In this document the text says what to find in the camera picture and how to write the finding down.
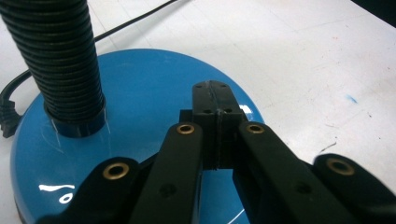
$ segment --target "flexible gooseneck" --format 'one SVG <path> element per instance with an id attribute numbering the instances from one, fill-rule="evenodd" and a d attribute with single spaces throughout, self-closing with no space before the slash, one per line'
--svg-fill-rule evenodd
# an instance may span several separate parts
<path id="1" fill-rule="evenodd" d="M 106 122 L 105 97 L 87 1 L 5 0 L 0 12 L 55 130 L 68 137 L 100 130 Z"/>

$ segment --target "black corrugated hose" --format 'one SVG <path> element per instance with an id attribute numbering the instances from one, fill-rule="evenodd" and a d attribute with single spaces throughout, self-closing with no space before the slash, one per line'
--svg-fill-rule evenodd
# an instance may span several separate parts
<path id="1" fill-rule="evenodd" d="M 168 1 L 94 41 L 174 2 Z M 86 0 L 5 0 L 0 2 L 0 12 L 29 66 L 29 71 L 15 78 L 0 94 L 3 136 L 12 136 L 21 119 L 9 96 L 30 74 L 44 96 L 46 111 L 57 132 L 83 137 L 99 130 L 105 122 L 105 98 Z"/>

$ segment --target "black cable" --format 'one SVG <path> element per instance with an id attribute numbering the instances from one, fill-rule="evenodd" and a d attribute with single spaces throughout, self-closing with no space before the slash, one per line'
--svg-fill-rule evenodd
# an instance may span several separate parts
<path id="1" fill-rule="evenodd" d="M 95 37 L 93 40 L 94 42 L 98 42 L 116 33 L 117 31 L 136 23 L 137 21 L 141 21 L 145 19 L 146 17 L 163 9 L 164 7 L 167 7 L 168 5 L 171 5 L 176 1 L 177 0 L 170 0 L 139 17 L 131 19 L 107 32 L 104 32 L 103 34 Z M 9 82 L 0 93 L 0 125 L 1 125 L 1 130 L 3 131 L 3 136 L 5 138 L 8 138 L 15 134 L 15 131 L 19 125 L 19 121 L 21 120 L 21 116 L 15 110 L 15 103 L 10 101 L 9 98 L 12 95 L 12 93 L 31 75 L 32 74 L 30 73 L 29 70 L 23 72 L 19 76 L 15 77 L 11 82 Z"/>
<path id="2" fill-rule="evenodd" d="M 112 34 L 116 33 L 117 31 L 119 31 L 119 30 L 121 30 L 121 29 L 123 29 L 123 28 L 125 28 L 125 27 L 127 27 L 127 26 L 129 26 L 129 25 L 134 24 L 134 23 L 137 22 L 137 21 L 141 21 L 141 20 L 145 19 L 146 17 L 150 16 L 151 14 L 154 14 L 155 12 L 157 12 L 157 11 L 163 9 L 164 7 L 167 7 L 168 5 L 170 5 L 170 4 L 172 4 L 172 3 L 176 2 L 176 1 L 177 1 L 177 0 L 168 1 L 168 2 L 166 2 L 166 3 L 164 3 L 164 4 L 162 4 L 162 5 L 160 5 L 160 6 L 156 7 L 156 8 L 154 8 L 154 9 L 152 9 L 150 12 L 147 12 L 147 13 L 145 13 L 145 14 L 139 16 L 139 17 L 136 17 L 136 18 L 134 18 L 134 19 L 131 19 L 130 21 L 127 21 L 127 22 L 125 22 L 125 23 L 123 23 L 123 24 L 117 26 L 116 28 L 113 28 L 113 29 L 111 29 L 111 30 L 109 30 L 109 31 L 107 31 L 107 32 L 104 32 L 103 34 L 97 36 L 97 37 L 94 38 L 93 40 L 94 40 L 95 42 L 97 42 L 97 41 L 99 41 L 99 40 L 101 40 L 101 39 L 104 39 L 104 38 L 108 37 L 109 35 L 112 35 Z"/>

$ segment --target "scratch mark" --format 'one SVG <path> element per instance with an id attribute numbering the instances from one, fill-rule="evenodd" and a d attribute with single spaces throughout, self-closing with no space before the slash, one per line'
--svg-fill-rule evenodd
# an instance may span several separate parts
<path id="1" fill-rule="evenodd" d="M 108 133 L 111 133 L 111 131 L 110 131 L 110 126 L 108 125 L 107 120 L 106 120 L 106 126 L 107 126 Z"/>
<path id="2" fill-rule="evenodd" d="M 231 219 L 231 221 L 229 221 L 227 224 L 233 223 L 239 216 L 241 216 L 241 214 L 242 214 L 243 212 L 245 212 L 245 209 L 242 209 L 242 211 L 240 211 L 240 212 L 238 213 L 238 215 L 236 215 L 236 217 L 234 217 L 233 219 Z"/>
<path id="3" fill-rule="evenodd" d="M 337 142 L 334 142 L 333 144 L 329 145 L 328 147 L 323 148 L 319 153 L 324 152 L 326 149 L 328 149 L 329 147 L 333 147 L 337 145 Z"/>
<path id="4" fill-rule="evenodd" d="M 326 125 L 327 127 L 330 127 L 330 128 L 338 129 L 338 127 L 336 127 L 336 126 L 334 126 L 334 125 L 330 125 L 330 124 L 324 124 L 324 125 Z"/>
<path id="5" fill-rule="evenodd" d="M 357 103 L 358 103 L 358 101 L 355 100 L 355 98 L 353 98 L 353 97 L 350 96 L 350 95 L 347 95 L 346 98 L 347 98 L 348 100 L 350 100 L 350 101 L 351 101 L 352 103 L 354 103 L 354 104 L 357 104 Z"/>
<path id="6" fill-rule="evenodd" d="M 59 140 L 58 134 L 55 133 L 55 136 L 56 136 L 56 140 L 57 140 L 56 143 L 53 142 L 53 141 L 50 141 L 49 138 L 50 139 L 54 139 L 54 138 L 52 138 L 51 136 L 45 135 L 43 133 L 43 129 L 41 129 L 41 137 L 44 139 L 44 141 L 46 141 L 46 143 L 48 143 L 53 149 L 55 149 L 55 150 L 61 152 L 62 154 L 64 154 L 64 152 L 62 151 L 61 141 Z"/>

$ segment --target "blue ink mark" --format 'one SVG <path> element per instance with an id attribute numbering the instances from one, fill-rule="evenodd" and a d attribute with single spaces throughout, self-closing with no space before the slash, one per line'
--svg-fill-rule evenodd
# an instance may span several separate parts
<path id="1" fill-rule="evenodd" d="M 355 98 L 353 98 L 352 96 L 350 96 L 350 95 L 347 95 L 346 96 L 346 98 L 348 99 L 348 100 L 350 100 L 350 101 L 352 101 L 353 103 L 355 103 L 355 104 L 357 104 L 358 103 L 358 101 L 357 100 L 355 100 Z"/>

